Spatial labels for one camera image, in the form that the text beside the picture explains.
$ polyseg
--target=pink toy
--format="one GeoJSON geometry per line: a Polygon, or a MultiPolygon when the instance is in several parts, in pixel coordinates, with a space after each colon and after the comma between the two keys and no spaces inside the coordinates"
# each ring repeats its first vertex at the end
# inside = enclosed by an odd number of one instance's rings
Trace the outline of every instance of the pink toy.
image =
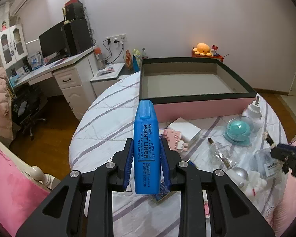
{"type": "Polygon", "coordinates": [[[170,150],[177,152],[187,151],[188,144],[181,140],[181,132],[172,129],[160,129],[159,133],[167,139],[170,150]]]}

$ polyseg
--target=desk drawer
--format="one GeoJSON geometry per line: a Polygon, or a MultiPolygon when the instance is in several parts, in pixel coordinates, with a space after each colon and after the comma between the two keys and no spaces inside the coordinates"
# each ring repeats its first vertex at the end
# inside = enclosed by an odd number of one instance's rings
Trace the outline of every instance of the desk drawer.
{"type": "Polygon", "coordinates": [[[60,89],[82,85],[76,68],[56,71],[54,76],[60,89]]]}

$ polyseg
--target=computer monitor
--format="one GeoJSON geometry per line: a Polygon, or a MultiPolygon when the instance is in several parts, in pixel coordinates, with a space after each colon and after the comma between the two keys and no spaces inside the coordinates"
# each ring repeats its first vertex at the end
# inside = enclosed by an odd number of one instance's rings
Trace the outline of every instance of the computer monitor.
{"type": "Polygon", "coordinates": [[[60,52],[61,55],[65,55],[66,44],[62,34],[63,25],[63,21],[59,22],[39,36],[43,58],[55,52],[60,52]]]}

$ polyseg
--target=metal screw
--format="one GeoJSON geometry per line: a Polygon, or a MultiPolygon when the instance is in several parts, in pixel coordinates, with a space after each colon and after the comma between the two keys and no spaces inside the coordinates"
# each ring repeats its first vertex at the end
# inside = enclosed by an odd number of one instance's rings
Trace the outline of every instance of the metal screw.
{"type": "Polygon", "coordinates": [[[215,170],[215,174],[218,176],[223,176],[225,173],[223,172],[223,170],[217,169],[217,170],[215,170]]]}
{"type": "Polygon", "coordinates": [[[180,161],[179,162],[179,166],[180,167],[187,167],[188,166],[188,163],[186,161],[180,161]]]}
{"type": "Polygon", "coordinates": [[[115,167],[115,163],[114,162],[108,162],[108,163],[106,163],[106,167],[107,168],[113,168],[113,167],[115,167]]]}
{"type": "Polygon", "coordinates": [[[70,175],[71,177],[77,177],[77,176],[79,175],[79,171],[77,171],[77,170],[73,170],[73,171],[70,172],[69,175],[70,175]]]}

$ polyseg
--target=blue highlighter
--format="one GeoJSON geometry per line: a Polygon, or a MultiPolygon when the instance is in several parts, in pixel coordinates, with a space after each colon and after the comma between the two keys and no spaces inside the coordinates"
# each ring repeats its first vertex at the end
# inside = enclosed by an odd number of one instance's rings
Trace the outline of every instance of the blue highlighter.
{"type": "Polygon", "coordinates": [[[150,100],[141,100],[134,122],[136,194],[160,193],[159,124],[150,100]]]}

